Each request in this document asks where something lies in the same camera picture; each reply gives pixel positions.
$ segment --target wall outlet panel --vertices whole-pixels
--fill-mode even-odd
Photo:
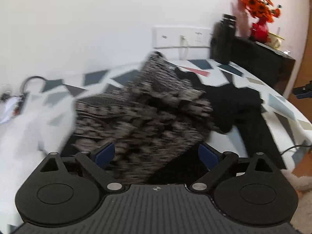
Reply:
[[[180,46],[184,36],[190,47],[210,47],[211,28],[185,26],[155,26],[153,29],[154,48],[173,48]]]

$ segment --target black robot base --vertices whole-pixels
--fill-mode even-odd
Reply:
[[[14,233],[298,233],[289,224],[297,194],[261,152],[239,158],[201,144],[209,171],[189,187],[125,186],[103,170],[113,156],[113,144],[70,158],[50,153],[16,194],[24,224]]]

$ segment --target charging cable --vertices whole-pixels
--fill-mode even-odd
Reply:
[[[42,76],[30,76],[30,77],[26,78],[26,80],[21,84],[21,88],[20,88],[20,92],[22,95],[25,96],[25,88],[27,86],[27,83],[32,79],[41,79],[43,81],[46,81],[46,79]]]
[[[280,155],[283,155],[284,153],[286,153],[287,151],[293,149],[293,148],[297,148],[297,147],[306,147],[306,148],[311,148],[312,147],[312,144],[311,145],[295,145],[295,146],[292,146],[290,148],[288,148],[287,150],[283,151]]]
[[[186,57],[188,56],[188,50],[189,50],[189,43],[185,36],[180,35],[180,47],[179,48],[179,59],[180,60],[186,60]],[[183,55],[181,54],[180,49],[185,48]]]

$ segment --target black garment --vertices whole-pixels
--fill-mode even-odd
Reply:
[[[201,97],[211,102],[214,123],[223,133],[228,133],[236,125],[249,157],[256,152],[263,152],[279,169],[286,169],[261,115],[262,100],[258,91],[250,88],[239,89],[231,83],[220,87],[208,86],[202,84],[193,72],[182,72],[178,68],[175,72],[180,79],[189,79],[195,89],[205,91]]]
[[[147,184],[187,184],[190,186],[207,173],[207,167],[198,156],[199,144],[193,145],[184,154],[171,160],[146,181]]]

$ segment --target metal screw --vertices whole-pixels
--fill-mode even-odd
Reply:
[[[109,190],[116,191],[116,190],[119,190],[119,189],[122,188],[122,184],[117,183],[117,182],[109,183],[109,184],[107,185],[107,188],[108,188]]]
[[[198,191],[205,190],[207,188],[207,185],[204,183],[195,183],[192,185],[192,188]]]

